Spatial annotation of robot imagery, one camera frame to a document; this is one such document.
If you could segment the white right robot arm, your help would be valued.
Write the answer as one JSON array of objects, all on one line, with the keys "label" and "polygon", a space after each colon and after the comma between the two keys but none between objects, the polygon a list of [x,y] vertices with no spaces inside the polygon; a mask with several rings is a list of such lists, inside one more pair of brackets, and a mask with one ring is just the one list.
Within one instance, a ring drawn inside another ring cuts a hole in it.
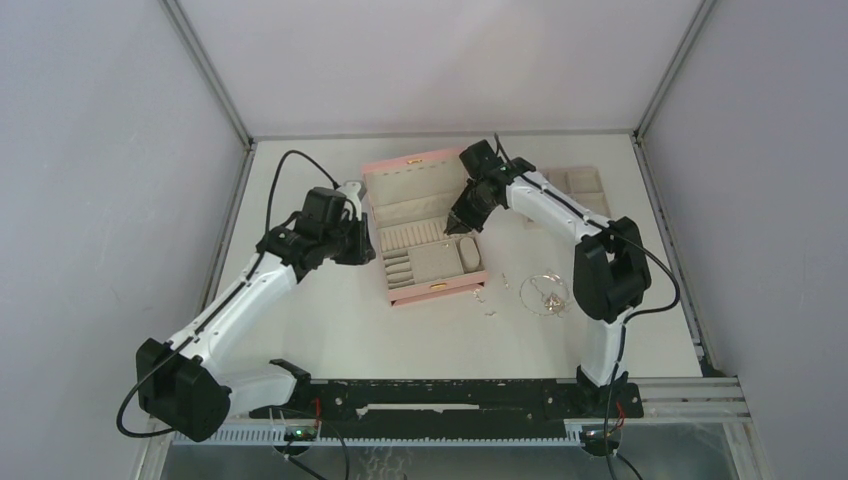
[{"label": "white right robot arm", "polygon": [[618,400],[625,323],[635,314],[652,278],[639,227],[629,218],[611,220],[582,206],[550,183],[523,158],[506,159],[488,141],[463,150],[467,180],[450,208],[446,233],[481,232],[497,208],[512,209],[572,241],[572,293],[590,322],[577,371],[579,406],[605,415]]}]

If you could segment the pink jewelry box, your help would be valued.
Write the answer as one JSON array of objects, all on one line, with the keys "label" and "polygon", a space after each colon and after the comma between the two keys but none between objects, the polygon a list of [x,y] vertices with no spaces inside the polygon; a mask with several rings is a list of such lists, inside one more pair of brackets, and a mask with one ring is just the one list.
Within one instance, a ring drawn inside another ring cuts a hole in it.
[{"label": "pink jewelry box", "polygon": [[[452,205],[466,186],[459,148],[373,162],[362,168],[375,248],[391,306],[398,307],[485,286],[488,272],[477,235],[444,234]],[[477,271],[465,272],[458,242],[470,236],[481,255]]]}]

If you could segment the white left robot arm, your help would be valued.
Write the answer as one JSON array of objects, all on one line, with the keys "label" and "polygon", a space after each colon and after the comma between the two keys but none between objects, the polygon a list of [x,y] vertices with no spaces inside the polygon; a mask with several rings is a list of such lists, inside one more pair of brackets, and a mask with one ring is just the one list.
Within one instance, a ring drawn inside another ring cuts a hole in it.
[{"label": "white left robot arm", "polygon": [[267,226],[256,252],[237,279],[205,310],[168,340],[147,339],[135,354],[140,408],[194,442],[212,437],[225,421],[276,405],[290,417],[311,407],[311,388],[293,368],[270,361],[229,373],[232,349],[265,312],[291,293],[325,261],[361,266],[375,259],[366,187],[347,181],[331,189],[314,187],[300,210]]}]

